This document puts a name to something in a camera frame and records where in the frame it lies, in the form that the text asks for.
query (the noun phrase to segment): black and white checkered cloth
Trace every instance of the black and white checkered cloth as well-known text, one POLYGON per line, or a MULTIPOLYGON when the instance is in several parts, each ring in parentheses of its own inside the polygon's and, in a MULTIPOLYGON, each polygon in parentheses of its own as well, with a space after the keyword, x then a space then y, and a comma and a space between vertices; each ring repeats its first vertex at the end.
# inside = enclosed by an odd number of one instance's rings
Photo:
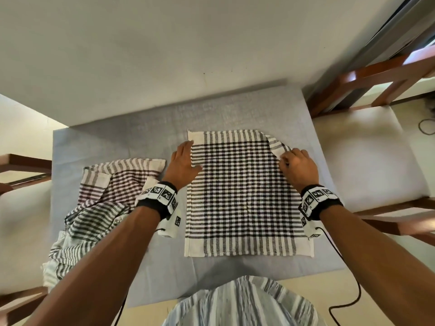
POLYGON ((147 179, 156 178, 165 160, 131 158, 83 169, 78 206, 65 217, 65 230, 43 265, 51 289, 133 209, 147 179))
POLYGON ((203 170, 188 186, 185 256, 314 255, 278 167, 287 146, 256 130, 188 135, 203 170))

